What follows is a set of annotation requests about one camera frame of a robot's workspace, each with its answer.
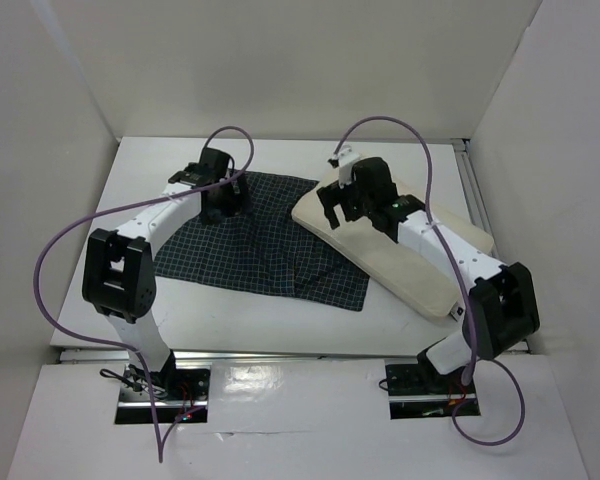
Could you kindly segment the dark checkered pillowcase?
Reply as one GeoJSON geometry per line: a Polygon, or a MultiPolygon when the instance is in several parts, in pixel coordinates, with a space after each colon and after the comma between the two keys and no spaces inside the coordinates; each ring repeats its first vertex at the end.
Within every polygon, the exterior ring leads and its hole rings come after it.
{"type": "Polygon", "coordinates": [[[219,225],[187,222],[157,252],[156,275],[361,311],[369,276],[292,219],[317,182],[260,172],[245,177],[252,212],[219,225]]]}

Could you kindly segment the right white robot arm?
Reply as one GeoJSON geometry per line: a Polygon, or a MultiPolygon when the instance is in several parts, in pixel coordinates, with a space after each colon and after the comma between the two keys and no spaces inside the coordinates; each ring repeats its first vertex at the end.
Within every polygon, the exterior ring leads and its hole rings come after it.
{"type": "Polygon", "coordinates": [[[539,329],[532,276],[523,264],[506,265],[481,252],[418,197],[399,193],[382,158],[346,153],[328,162],[338,177],[319,188],[317,196],[331,228],[340,225],[337,208],[348,222],[365,217],[376,231],[459,286],[461,301],[451,314],[462,326],[419,354],[416,379],[421,388],[440,391],[452,373],[460,373],[468,385],[478,361],[495,359],[539,329]]]}

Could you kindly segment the cream white pillow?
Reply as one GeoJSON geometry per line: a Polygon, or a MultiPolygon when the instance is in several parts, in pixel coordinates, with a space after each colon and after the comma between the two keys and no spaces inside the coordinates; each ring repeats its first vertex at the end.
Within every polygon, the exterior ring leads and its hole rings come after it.
{"type": "Polygon", "coordinates": [[[367,218],[346,222],[333,230],[324,216],[317,190],[312,189],[293,207],[292,219],[388,289],[428,320],[447,317],[461,298],[455,281],[411,249],[376,231],[367,218]]]}

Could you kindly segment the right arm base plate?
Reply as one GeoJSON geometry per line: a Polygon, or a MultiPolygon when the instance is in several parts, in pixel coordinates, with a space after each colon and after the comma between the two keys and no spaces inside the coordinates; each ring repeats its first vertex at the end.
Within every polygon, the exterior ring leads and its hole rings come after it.
{"type": "Polygon", "coordinates": [[[456,407],[460,407],[458,416],[480,416],[475,384],[463,385],[462,371],[460,367],[448,375],[438,375],[418,363],[386,362],[378,387],[388,395],[390,418],[451,417],[456,407]]]}

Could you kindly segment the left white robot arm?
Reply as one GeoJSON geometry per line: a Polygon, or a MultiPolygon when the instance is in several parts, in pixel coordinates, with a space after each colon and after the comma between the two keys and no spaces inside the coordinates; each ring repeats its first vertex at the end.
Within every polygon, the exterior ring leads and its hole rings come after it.
{"type": "Polygon", "coordinates": [[[217,225],[251,210],[246,178],[230,182],[235,162],[205,147],[197,162],[172,175],[163,201],[144,208],[114,230],[98,228],[87,241],[83,299],[105,316],[121,342],[145,359],[143,389],[156,399],[176,390],[176,360],[162,339],[152,306],[157,296],[154,259],[188,221],[217,225]]]}

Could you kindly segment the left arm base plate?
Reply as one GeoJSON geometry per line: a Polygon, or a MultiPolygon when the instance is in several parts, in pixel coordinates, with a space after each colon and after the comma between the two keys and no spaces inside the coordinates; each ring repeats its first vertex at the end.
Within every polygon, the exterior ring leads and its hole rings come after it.
{"type": "MultiPolygon", "coordinates": [[[[116,425],[151,424],[149,388],[145,379],[134,375],[129,367],[122,374],[102,368],[99,375],[119,383],[119,395],[114,423],[116,425]]],[[[183,424],[206,423],[211,370],[185,368],[176,371],[175,384],[153,389],[157,419],[171,424],[179,419],[183,424]]]]}

